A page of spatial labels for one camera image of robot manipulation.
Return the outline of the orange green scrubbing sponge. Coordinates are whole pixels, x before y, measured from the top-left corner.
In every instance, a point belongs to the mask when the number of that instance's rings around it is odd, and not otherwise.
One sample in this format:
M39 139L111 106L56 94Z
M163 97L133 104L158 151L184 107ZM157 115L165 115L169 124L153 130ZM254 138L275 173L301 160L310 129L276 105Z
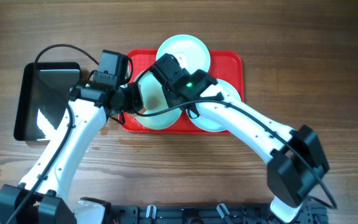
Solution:
M153 112L155 108L155 105L152 101L145 101L143 102L143 107L142 109L139 111L140 114L148 114Z

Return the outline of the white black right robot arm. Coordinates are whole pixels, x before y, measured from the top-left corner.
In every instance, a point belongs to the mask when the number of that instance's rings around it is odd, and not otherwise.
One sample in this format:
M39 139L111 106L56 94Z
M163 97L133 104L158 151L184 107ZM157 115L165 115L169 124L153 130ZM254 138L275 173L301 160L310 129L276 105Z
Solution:
M221 125L255 151L267 165L267 185L274 195L270 211L282 223L293 222L329 171L317 133L306 125L295 130L265 117L207 72L181 68L170 54L160 57L149 71L161 84L170 108L189 109Z

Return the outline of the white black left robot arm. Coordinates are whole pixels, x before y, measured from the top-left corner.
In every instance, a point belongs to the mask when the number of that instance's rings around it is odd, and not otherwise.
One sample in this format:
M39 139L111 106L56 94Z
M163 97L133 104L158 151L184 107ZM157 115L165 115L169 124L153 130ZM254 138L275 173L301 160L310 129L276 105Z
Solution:
M79 81L70 91L57 132L36 165L18 186L0 189L1 223L112 223L111 203L82 198L66 203L73 176L85 151L109 116L142 107L139 86L125 88Z

